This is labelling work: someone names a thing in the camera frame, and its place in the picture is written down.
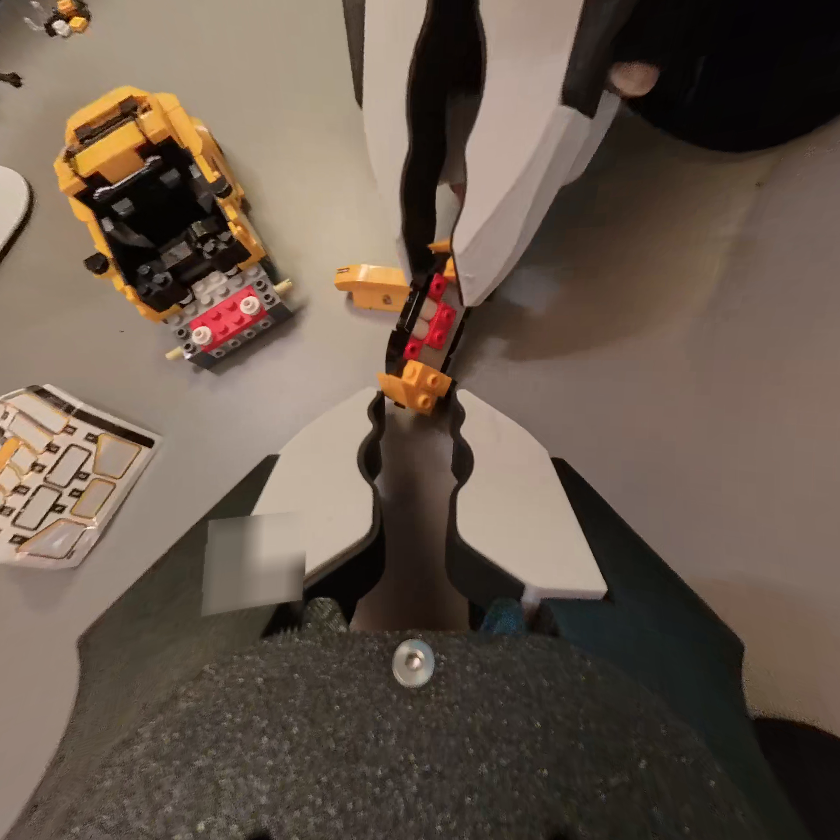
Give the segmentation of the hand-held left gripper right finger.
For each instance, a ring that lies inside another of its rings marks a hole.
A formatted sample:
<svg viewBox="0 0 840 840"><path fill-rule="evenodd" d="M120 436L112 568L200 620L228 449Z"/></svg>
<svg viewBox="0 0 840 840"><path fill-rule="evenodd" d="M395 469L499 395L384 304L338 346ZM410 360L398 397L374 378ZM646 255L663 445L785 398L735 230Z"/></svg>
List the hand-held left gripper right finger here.
<svg viewBox="0 0 840 840"><path fill-rule="evenodd" d="M466 389L451 408L446 571L456 591L469 603L602 601L605 579L546 447Z"/></svg>

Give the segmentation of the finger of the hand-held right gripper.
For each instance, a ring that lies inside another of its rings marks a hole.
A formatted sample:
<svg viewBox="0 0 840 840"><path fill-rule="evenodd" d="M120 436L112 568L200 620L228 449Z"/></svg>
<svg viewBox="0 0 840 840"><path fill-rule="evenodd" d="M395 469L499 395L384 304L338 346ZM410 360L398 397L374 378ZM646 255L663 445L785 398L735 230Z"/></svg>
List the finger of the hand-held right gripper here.
<svg viewBox="0 0 840 840"><path fill-rule="evenodd" d="M427 34L430 2L364 3L361 109L374 180L407 282L432 264L437 226L440 127L422 113L417 53Z"/></svg>
<svg viewBox="0 0 840 840"><path fill-rule="evenodd" d="M468 308L508 276L557 192L584 172L620 108L607 80L592 117L561 101L581 3L479 2L485 76L452 240Z"/></svg>

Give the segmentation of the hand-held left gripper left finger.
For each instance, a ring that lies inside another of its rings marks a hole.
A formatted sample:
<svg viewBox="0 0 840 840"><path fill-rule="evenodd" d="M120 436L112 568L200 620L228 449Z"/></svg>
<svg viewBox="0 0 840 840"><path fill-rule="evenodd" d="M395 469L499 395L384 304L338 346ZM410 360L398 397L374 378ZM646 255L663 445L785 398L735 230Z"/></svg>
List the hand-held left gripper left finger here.
<svg viewBox="0 0 840 840"><path fill-rule="evenodd" d="M304 585L319 584L376 538L383 418L383 394L365 387L305 426L278 454L251 514L296 519Z"/></svg>

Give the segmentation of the black red yellow lego assembly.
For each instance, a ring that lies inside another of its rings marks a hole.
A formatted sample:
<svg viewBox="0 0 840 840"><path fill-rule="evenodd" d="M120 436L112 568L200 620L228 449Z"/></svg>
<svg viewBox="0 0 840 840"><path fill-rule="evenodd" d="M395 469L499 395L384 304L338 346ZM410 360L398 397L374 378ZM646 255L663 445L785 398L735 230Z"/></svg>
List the black red yellow lego assembly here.
<svg viewBox="0 0 840 840"><path fill-rule="evenodd" d="M430 267L412 279L377 375L382 393L395 405L430 415L452 389L447 375L469 309L462 300L450 241L429 246Z"/></svg>

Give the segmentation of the orange curved lego piece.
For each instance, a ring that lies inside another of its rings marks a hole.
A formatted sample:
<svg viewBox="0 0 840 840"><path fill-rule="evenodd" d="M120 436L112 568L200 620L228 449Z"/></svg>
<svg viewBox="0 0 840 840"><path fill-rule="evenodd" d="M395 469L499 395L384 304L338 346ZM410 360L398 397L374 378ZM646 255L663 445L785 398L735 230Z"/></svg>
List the orange curved lego piece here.
<svg viewBox="0 0 840 840"><path fill-rule="evenodd" d="M350 296L355 308L379 312L400 312L410 291L399 268L369 264L336 269L334 286Z"/></svg>

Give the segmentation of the lego sticker sheet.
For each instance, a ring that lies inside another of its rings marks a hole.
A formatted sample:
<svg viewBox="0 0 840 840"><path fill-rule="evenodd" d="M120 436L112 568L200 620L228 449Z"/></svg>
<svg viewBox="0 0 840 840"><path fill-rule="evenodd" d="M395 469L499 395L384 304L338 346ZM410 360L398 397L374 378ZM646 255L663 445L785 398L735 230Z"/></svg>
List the lego sticker sheet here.
<svg viewBox="0 0 840 840"><path fill-rule="evenodd" d="M78 567L161 441L53 385L2 395L2 565Z"/></svg>

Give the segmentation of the yellow lego car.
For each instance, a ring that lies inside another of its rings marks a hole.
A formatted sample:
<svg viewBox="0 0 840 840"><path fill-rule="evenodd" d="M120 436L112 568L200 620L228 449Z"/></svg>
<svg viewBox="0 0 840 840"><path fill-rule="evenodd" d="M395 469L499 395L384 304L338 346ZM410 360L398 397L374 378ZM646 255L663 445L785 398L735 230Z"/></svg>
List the yellow lego car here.
<svg viewBox="0 0 840 840"><path fill-rule="evenodd" d="M203 121L171 93L118 87L74 113L54 168L87 228L84 266L205 371L289 322L291 283Z"/></svg>

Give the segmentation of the small loose lego pieces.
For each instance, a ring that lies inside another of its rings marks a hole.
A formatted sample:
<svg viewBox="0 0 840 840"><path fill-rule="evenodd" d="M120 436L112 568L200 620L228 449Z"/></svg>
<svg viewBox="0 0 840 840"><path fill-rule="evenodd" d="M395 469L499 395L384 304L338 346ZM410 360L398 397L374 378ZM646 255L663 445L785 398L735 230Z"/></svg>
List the small loose lego pieces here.
<svg viewBox="0 0 840 840"><path fill-rule="evenodd" d="M26 25L49 38L68 39L82 34L91 23L91 10L85 1L27 1L26 4Z"/></svg>

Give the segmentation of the person's right hand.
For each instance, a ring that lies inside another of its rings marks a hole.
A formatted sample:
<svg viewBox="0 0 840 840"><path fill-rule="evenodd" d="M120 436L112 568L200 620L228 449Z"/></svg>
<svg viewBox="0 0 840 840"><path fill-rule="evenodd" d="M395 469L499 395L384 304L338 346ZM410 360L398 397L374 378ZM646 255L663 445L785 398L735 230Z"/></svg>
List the person's right hand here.
<svg viewBox="0 0 840 840"><path fill-rule="evenodd" d="M641 61L617 61L607 74L609 88L622 99L637 99L654 89L660 68Z"/></svg>

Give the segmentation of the white rounded board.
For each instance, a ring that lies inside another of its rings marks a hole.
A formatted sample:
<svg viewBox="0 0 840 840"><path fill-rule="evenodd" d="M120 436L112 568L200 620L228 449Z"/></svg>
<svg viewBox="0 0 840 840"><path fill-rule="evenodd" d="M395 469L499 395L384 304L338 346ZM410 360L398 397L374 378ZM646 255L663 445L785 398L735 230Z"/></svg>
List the white rounded board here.
<svg viewBox="0 0 840 840"><path fill-rule="evenodd" d="M29 182L15 170L1 166L1 260L4 260L28 223L34 205Z"/></svg>

